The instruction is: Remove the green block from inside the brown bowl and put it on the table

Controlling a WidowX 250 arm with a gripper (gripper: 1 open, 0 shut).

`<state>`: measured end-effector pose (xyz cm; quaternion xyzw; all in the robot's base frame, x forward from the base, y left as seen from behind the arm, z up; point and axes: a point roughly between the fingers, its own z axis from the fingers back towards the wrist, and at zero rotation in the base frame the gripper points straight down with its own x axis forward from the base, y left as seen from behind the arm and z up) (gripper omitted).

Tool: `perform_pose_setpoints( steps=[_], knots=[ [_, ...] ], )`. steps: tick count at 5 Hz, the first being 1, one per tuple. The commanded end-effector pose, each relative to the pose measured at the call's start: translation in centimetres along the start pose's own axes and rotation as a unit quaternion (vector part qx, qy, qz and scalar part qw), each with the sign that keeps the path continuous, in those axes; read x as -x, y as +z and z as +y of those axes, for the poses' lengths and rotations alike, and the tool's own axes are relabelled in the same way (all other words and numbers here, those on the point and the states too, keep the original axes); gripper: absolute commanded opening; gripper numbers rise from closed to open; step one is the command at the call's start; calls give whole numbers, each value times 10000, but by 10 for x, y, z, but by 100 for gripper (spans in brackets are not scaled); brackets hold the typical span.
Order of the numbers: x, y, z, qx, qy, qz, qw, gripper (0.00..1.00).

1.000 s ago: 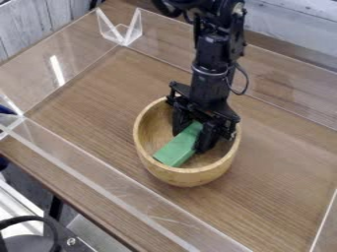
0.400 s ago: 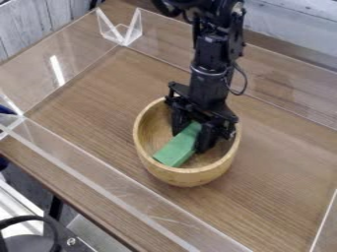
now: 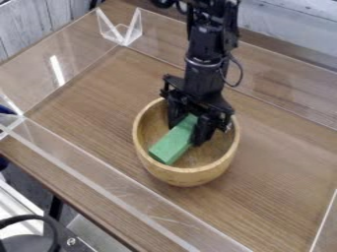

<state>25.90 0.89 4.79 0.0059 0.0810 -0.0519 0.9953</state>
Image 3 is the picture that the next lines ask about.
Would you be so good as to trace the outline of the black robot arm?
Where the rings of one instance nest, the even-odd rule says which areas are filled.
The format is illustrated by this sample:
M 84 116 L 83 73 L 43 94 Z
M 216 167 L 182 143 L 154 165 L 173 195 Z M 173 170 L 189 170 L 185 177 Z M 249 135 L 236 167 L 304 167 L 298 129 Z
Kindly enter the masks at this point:
M 169 104 L 169 126 L 197 116 L 190 143 L 202 145 L 217 130 L 226 131 L 234 108 L 222 95 L 226 74 L 236 62 L 241 0 L 150 0 L 161 9 L 177 8 L 187 17 L 189 49 L 185 76 L 165 75 L 161 96 Z

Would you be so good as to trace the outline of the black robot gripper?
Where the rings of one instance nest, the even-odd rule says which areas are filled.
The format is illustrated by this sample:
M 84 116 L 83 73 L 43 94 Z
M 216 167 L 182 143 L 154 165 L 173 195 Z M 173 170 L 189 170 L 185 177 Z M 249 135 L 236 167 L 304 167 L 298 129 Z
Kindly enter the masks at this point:
M 234 108 L 222 96 L 228 59 L 212 64 L 187 60 L 183 77 L 166 74 L 161 96 L 167 100 L 169 128 L 173 129 L 189 113 L 198 117 L 191 143 L 201 146 L 212 139 L 216 129 L 230 124 Z

